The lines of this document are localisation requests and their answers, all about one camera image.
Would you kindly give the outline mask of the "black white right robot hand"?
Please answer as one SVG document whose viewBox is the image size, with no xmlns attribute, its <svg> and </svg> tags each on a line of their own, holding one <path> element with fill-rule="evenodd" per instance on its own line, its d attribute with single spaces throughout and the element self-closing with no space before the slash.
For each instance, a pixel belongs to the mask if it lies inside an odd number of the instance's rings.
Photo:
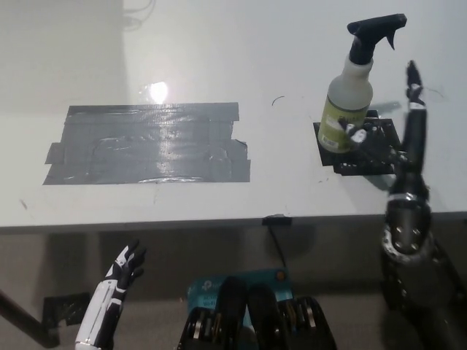
<svg viewBox="0 0 467 350">
<path fill-rule="evenodd" d="M 339 119 L 339 125 L 353 149 L 395 170 L 395 180 L 388 191 L 389 201 L 427 202 L 429 190 L 423 180 L 422 170 L 428 113 L 422 79 L 414 61 L 410 61 L 406 67 L 406 97 L 408 112 L 404 137 L 398 148 L 377 138 L 375 132 L 358 127 L 344 117 Z"/>
</svg>

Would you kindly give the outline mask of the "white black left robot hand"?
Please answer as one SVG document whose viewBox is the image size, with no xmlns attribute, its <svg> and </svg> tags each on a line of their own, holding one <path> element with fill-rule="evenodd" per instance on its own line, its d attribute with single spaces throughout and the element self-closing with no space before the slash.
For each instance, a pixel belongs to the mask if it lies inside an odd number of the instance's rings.
<svg viewBox="0 0 467 350">
<path fill-rule="evenodd" d="M 139 241 L 126 245 L 100 281 L 82 319 L 75 349 L 112 349 L 128 289 L 143 273 L 146 249 Z"/>
</svg>

